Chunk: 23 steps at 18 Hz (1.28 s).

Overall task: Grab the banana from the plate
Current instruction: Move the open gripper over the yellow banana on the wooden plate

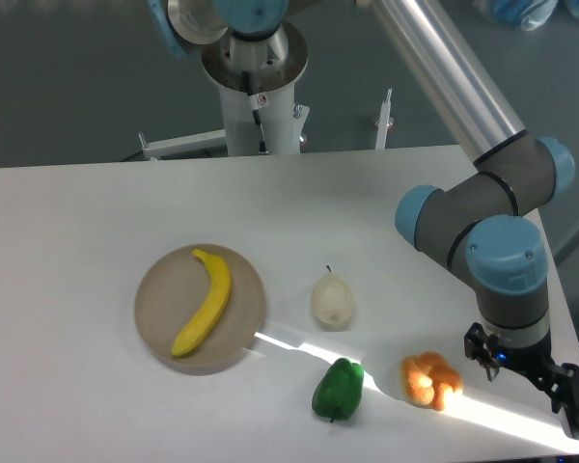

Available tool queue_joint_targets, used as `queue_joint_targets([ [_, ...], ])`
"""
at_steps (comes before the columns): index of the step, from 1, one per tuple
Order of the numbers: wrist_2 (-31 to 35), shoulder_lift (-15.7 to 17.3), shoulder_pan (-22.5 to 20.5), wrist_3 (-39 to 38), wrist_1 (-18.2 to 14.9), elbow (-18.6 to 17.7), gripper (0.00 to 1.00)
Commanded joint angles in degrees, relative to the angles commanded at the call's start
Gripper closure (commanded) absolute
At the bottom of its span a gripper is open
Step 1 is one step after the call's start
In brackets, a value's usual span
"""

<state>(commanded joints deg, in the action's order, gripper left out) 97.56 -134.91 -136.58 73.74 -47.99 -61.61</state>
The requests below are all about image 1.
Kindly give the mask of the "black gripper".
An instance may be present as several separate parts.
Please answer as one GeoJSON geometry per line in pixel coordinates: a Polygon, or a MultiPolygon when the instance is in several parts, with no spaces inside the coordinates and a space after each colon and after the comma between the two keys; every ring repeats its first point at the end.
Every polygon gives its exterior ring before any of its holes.
{"type": "Polygon", "coordinates": [[[463,338],[464,355],[476,361],[488,381],[494,381],[500,368],[535,378],[537,389],[551,400],[551,409],[575,413],[579,405],[579,366],[557,365],[552,358],[551,330],[538,324],[524,329],[504,329],[474,322],[463,338]]]}

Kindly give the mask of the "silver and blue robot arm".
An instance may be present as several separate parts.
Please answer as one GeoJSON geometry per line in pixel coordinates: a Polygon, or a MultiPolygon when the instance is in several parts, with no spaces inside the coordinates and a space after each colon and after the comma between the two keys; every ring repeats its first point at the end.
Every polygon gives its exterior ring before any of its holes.
{"type": "MultiPolygon", "coordinates": [[[[308,61],[287,16],[302,1],[152,1],[169,49],[200,49],[222,98],[229,154],[294,154],[304,109],[293,86],[308,61]]],[[[565,146],[531,136],[435,1],[376,1],[372,10],[476,172],[455,188],[410,190],[395,215],[398,232],[477,296],[482,322],[465,354],[494,378],[507,368],[546,392],[554,410],[579,414],[579,367],[551,356],[549,268],[526,214],[571,184],[565,146]]]]}

